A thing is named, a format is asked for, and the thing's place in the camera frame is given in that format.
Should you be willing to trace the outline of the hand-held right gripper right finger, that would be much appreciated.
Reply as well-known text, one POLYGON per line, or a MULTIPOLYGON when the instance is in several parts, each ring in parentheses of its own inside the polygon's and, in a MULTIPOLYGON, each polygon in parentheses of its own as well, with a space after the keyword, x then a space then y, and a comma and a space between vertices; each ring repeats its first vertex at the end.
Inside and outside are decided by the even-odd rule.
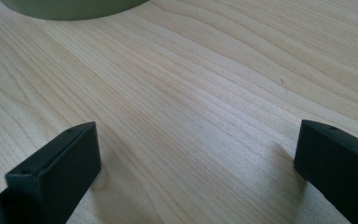
POLYGON ((304 119, 294 166, 351 224, 358 224, 357 137, 304 119))

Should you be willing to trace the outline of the green plastic trash bin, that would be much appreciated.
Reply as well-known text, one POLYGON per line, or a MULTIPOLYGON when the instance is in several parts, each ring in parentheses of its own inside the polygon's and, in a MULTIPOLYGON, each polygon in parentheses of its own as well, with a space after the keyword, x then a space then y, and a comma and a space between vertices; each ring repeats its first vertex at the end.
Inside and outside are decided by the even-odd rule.
POLYGON ((22 15, 49 21, 82 21, 114 15, 148 0, 0 0, 22 15))

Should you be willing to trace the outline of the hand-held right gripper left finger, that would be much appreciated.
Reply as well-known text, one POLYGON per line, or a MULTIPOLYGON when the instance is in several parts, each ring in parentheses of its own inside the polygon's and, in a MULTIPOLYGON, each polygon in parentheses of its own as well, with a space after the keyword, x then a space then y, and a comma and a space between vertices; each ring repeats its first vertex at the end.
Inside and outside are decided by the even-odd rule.
POLYGON ((7 222, 65 224, 101 168, 94 122, 62 132, 6 174, 7 222))

